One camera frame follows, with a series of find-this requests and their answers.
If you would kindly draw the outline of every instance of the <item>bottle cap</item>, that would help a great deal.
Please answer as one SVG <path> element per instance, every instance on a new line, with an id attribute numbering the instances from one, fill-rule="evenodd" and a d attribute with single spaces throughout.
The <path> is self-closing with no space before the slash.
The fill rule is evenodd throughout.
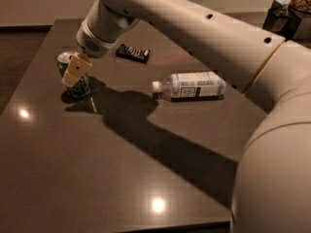
<path id="1" fill-rule="evenodd" d="M 154 92 L 161 92 L 159 82 L 153 82 L 153 90 Z"/>

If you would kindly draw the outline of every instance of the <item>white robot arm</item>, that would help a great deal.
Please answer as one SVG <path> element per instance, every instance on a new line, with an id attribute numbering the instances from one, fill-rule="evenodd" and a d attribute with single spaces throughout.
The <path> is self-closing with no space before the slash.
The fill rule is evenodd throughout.
<path id="1" fill-rule="evenodd" d="M 97 0 L 77 41 L 101 57 L 138 19 L 273 108 L 239 163 L 231 232 L 311 232 L 311 50 L 187 0 Z"/>

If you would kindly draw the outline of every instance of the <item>table surface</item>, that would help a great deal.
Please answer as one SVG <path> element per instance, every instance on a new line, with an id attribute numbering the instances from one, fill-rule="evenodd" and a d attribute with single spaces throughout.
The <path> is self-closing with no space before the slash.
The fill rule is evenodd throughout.
<path id="1" fill-rule="evenodd" d="M 237 163 L 265 113 L 230 86 L 216 100 L 155 99 L 152 81 L 208 69 L 143 21 L 93 60 L 92 96 L 73 101 L 56 60 L 77 50 L 80 23 L 55 22 L 0 117 L 1 232 L 228 221 Z M 149 62 L 116 58 L 120 44 L 151 50 Z"/>

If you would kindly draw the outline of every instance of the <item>drink can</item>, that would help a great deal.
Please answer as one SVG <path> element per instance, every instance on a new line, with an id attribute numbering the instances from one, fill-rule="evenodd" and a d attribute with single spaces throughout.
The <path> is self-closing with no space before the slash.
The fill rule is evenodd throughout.
<path id="1" fill-rule="evenodd" d="M 73 55 L 73 51 L 65 51 L 58 56 L 57 67 L 61 74 L 61 77 L 64 76 Z M 81 99 L 89 96 L 90 88 L 88 74 L 84 74 L 74 86 L 66 88 L 68 95 L 72 98 Z"/>

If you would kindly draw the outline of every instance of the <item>plastic bottle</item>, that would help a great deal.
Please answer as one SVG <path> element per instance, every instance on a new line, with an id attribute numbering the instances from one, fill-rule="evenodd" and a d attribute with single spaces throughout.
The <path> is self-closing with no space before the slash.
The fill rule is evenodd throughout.
<path id="1" fill-rule="evenodd" d="M 225 92 L 225 81 L 213 72 L 171 74 L 153 82 L 153 90 L 170 98 L 219 96 Z"/>

